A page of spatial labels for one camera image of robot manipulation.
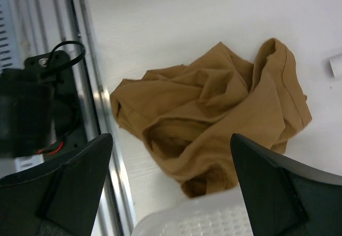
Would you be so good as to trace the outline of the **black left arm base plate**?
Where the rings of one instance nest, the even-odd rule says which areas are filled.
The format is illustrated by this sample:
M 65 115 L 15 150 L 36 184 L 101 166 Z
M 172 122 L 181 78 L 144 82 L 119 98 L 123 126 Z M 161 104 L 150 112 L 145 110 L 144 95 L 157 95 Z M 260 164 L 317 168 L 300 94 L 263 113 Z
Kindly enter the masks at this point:
M 55 91 L 44 79 L 76 65 L 85 57 L 81 50 L 74 59 L 46 71 L 4 69 L 1 73 L 1 157 L 20 158 L 36 154 L 55 154 L 63 137 L 52 137 Z

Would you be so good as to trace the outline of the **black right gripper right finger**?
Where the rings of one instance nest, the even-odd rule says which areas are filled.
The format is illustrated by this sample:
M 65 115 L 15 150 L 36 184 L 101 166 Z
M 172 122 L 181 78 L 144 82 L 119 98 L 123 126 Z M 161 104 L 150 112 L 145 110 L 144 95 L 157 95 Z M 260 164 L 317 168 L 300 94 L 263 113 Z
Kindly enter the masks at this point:
M 341 176 L 237 133 L 230 149 L 254 235 L 341 235 Z

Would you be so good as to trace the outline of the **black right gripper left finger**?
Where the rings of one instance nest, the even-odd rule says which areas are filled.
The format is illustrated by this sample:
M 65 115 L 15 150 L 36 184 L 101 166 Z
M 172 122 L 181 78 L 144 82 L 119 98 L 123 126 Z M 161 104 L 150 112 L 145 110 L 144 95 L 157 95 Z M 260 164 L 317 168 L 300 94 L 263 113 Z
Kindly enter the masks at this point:
M 1 235 L 91 235 L 113 138 L 1 178 Z

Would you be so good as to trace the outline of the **tan tank top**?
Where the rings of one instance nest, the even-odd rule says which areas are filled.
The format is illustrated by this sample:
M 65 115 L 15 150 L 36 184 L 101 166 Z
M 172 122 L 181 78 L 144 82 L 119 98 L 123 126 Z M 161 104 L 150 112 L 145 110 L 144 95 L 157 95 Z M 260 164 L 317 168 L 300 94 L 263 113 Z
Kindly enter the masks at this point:
M 275 38 L 253 62 L 218 43 L 189 65 L 124 79 L 110 102 L 118 126 L 144 143 L 189 198 L 238 184 L 233 134 L 282 154 L 312 120 L 295 57 Z

